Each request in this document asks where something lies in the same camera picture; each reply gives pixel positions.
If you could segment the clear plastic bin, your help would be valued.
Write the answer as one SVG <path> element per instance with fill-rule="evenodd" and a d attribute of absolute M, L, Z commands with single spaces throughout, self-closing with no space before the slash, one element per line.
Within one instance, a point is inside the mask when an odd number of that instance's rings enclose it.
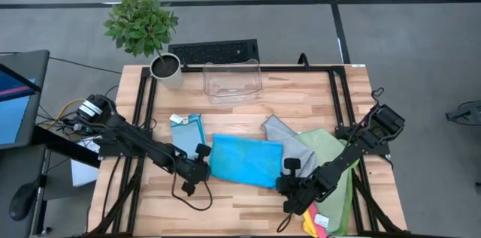
<path fill-rule="evenodd" d="M 255 59 L 231 64 L 207 63 L 202 69 L 204 93 L 213 104 L 254 101 L 263 88 Z"/>

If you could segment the white paper sheet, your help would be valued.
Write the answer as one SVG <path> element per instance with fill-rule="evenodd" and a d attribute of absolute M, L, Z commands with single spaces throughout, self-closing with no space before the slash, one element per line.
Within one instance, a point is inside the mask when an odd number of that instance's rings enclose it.
<path fill-rule="evenodd" d="M 78 144 L 98 154 L 99 145 L 94 143 L 94 139 L 95 137 L 82 139 L 80 142 L 78 142 Z M 71 175 L 72 185 L 74 187 L 80 187 L 97 180 L 98 168 L 91 167 L 79 161 L 71 160 Z"/>

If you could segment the black side desk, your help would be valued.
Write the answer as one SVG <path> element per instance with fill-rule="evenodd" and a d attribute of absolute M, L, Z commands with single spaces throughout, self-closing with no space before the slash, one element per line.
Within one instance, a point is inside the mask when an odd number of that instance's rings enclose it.
<path fill-rule="evenodd" d="M 0 151 L 0 238 L 44 236 L 51 228 L 44 223 L 50 200 L 73 194 L 71 160 L 100 167 L 98 154 L 39 126 L 28 146 Z M 38 187 L 25 219 L 14 221 L 9 206 L 17 189 L 33 182 Z"/>

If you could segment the grey metal stand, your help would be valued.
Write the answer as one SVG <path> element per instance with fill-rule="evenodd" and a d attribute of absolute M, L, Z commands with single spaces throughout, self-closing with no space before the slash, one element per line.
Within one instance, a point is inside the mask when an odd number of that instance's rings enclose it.
<path fill-rule="evenodd" d="M 461 103 L 456 110 L 446 113 L 446 119 L 459 125 L 481 126 L 481 100 Z"/>

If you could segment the black mesh computer case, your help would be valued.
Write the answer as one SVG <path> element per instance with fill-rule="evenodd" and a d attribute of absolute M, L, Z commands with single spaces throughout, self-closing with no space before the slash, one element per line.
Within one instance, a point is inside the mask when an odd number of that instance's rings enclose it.
<path fill-rule="evenodd" d="M 188 65 L 242 63 L 250 59 L 260 62 L 256 39 L 170 44 L 168 52 Z"/>

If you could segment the green plant in white pot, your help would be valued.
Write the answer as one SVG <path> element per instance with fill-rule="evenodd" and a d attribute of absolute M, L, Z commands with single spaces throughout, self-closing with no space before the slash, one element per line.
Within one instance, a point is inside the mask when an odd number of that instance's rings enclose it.
<path fill-rule="evenodd" d="M 121 0 L 103 22 L 104 35 L 116 48 L 151 59 L 150 75 L 166 89 L 183 85 L 180 58 L 164 49 L 172 42 L 178 24 L 179 17 L 164 9 L 159 0 Z"/>

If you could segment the grey waffle microfiber towel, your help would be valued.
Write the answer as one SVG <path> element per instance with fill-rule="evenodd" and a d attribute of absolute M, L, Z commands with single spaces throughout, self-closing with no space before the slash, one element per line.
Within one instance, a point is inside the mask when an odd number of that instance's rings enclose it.
<path fill-rule="evenodd" d="M 286 158 L 297 158 L 300 160 L 300 169 L 297 170 L 295 174 L 297 177 L 309 176 L 318 166 L 315 152 L 297 140 L 295 138 L 297 134 L 275 115 L 271 115 L 262 124 L 262 130 L 265 132 L 268 141 L 282 143 L 283 145 L 283 155 L 281 159 L 283 174 L 290 173 L 290 171 L 283 166 Z"/>

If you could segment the sage green microfiber towel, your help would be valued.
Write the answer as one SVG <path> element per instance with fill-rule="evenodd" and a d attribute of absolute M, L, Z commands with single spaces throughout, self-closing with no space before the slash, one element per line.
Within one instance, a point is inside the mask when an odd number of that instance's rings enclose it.
<path fill-rule="evenodd" d="M 333 161 L 343 151 L 346 144 L 345 141 L 336 139 L 322 128 L 297 134 L 295 138 L 315 152 L 319 166 L 325 162 Z M 329 219 L 328 227 L 325 231 L 331 235 L 333 235 L 340 226 L 346 194 L 346 184 L 347 174 L 346 171 L 344 171 L 337 183 L 335 191 L 323 202 L 316 202 L 318 214 Z"/>

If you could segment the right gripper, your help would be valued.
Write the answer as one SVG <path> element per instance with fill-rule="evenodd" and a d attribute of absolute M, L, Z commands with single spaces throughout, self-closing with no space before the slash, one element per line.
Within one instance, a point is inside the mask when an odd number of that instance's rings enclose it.
<path fill-rule="evenodd" d="M 284 166 L 290 173 L 276 178 L 277 193 L 287 198 L 283 203 L 283 211 L 296 215 L 302 215 L 319 195 L 315 177 L 320 167 L 306 177 L 297 177 L 295 172 L 300 169 L 300 163 L 297 158 L 286 158 Z"/>

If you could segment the yellow microfiber towel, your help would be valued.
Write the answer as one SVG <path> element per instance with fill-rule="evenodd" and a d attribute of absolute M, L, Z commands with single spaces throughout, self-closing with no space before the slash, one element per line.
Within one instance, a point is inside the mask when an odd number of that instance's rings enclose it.
<path fill-rule="evenodd" d="M 306 210 L 303 214 L 304 217 L 304 222 L 303 222 L 303 230 L 305 233 L 310 235 L 312 238 L 318 238 L 317 231 L 315 227 L 313 226 L 312 219 L 310 217 L 309 211 Z"/>

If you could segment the black computer mouse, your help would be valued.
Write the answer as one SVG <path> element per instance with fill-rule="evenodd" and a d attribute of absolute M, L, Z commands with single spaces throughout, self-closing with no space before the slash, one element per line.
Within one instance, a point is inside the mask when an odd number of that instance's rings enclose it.
<path fill-rule="evenodd" d="M 29 214 L 38 187 L 33 182 L 21 185 L 11 199 L 9 216 L 14 221 L 21 221 Z"/>

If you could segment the pink microfiber towel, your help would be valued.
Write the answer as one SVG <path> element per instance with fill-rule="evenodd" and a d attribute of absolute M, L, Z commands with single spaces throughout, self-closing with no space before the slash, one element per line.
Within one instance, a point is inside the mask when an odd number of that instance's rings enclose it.
<path fill-rule="evenodd" d="M 316 231 L 317 237 L 318 238 L 328 238 L 328 234 L 325 231 L 325 228 L 316 223 L 315 218 L 318 215 L 318 210 L 316 208 L 316 203 L 312 202 L 311 205 L 308 208 L 308 212 L 310 214 L 310 223 L 313 226 L 313 229 Z"/>

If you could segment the black aluminium table frame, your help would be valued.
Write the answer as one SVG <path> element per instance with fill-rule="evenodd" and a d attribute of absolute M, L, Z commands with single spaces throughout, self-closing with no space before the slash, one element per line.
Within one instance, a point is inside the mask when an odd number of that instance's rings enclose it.
<path fill-rule="evenodd" d="M 263 88 L 254 101 L 213 104 L 203 89 L 202 68 L 192 65 L 183 73 L 180 89 L 142 82 L 143 67 L 126 65 L 116 95 L 118 111 L 132 120 L 153 118 L 155 140 L 170 141 L 172 114 L 201 114 L 207 139 L 214 134 L 262 139 L 262 123 L 279 117 L 297 132 L 323 128 L 333 131 L 338 116 L 353 113 L 362 118 L 373 106 L 365 67 L 355 65 L 263 65 Z M 144 172 L 135 216 L 126 203 L 118 228 L 108 232 L 119 237 L 131 231 L 135 237 L 276 236 L 284 218 L 283 197 L 264 188 L 211 178 L 198 185 L 192 196 L 151 160 Z"/>

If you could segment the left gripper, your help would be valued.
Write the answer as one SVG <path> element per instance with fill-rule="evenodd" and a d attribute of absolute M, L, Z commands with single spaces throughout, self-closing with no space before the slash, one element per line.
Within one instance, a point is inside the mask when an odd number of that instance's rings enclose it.
<path fill-rule="evenodd" d="M 187 153 L 182 149 L 178 149 L 178 152 L 176 173 L 185 179 L 182 190 L 188 195 L 192 195 L 195 192 L 195 186 L 199 182 L 207 182 L 211 178 L 210 168 L 212 162 L 211 157 L 208 156 L 211 148 L 199 143 L 195 150 L 198 156 L 194 159 L 188 158 Z"/>

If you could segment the dark monitor with blue screen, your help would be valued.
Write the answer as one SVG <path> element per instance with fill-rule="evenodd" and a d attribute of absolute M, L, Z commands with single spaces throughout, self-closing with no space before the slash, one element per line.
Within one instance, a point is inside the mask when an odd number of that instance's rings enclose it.
<path fill-rule="evenodd" d="M 0 151 L 31 142 L 50 52 L 0 55 Z"/>

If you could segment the light blue teal-edged towel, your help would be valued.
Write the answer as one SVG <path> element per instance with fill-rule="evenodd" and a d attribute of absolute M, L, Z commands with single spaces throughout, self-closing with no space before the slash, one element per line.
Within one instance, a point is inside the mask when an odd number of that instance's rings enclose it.
<path fill-rule="evenodd" d="M 170 121 L 173 144 L 182 149 L 188 158 L 196 158 L 198 156 L 195 151 L 197 145 L 205 144 L 201 114 L 190 114 L 188 116 L 172 114 Z"/>

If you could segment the bright blue microfiber towel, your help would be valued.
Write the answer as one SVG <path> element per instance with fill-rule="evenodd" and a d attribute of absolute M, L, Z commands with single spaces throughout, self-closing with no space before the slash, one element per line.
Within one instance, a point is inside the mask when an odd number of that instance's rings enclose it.
<path fill-rule="evenodd" d="M 215 134 L 211 174 L 218 179 L 274 188 L 282 172 L 282 143 Z"/>

